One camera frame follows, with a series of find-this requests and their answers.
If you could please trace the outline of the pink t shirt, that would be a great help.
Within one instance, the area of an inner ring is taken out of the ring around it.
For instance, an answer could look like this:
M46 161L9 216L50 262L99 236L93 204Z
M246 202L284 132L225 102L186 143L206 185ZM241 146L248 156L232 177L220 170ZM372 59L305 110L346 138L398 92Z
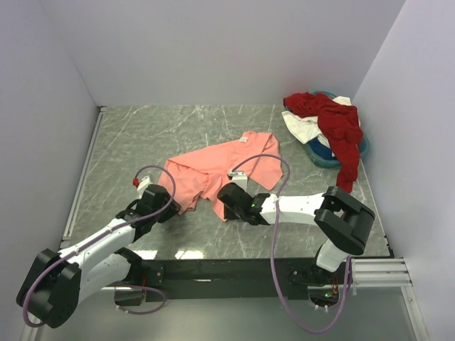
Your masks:
M168 159L164 168L176 183L174 200L180 214L194 210L198 199L209 200L214 213L225 221L224 207L217 199L220 189L230 182L229 172L245 159L261 157L240 166L240 170L267 190L283 176L281 162L268 155L279 155L279 142L272 133L246 131L238 140L208 146Z

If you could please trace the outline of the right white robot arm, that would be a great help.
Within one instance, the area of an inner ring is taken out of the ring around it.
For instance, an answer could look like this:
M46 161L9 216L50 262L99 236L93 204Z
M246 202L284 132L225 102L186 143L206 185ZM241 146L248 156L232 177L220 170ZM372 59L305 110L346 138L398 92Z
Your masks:
M336 186L315 195L260 193L252 197L239 185L229 183L220 190L218 199L227 220L242 220L252 226L277 222L319 227L328 238L312 266L312 275L319 283L330 282L348 256L364 253L375 220L369 207Z

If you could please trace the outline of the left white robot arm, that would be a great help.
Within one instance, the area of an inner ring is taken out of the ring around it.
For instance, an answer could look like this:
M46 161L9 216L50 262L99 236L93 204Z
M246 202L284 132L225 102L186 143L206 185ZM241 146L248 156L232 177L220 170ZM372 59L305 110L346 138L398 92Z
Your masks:
M128 245L178 213L181 207L175 194L175 190L149 185L100 231L66 249L40 252L16 297L25 324L30 328L60 327L81 302L116 282L158 294L158 307L163 308L166 294L146 285L143 260Z

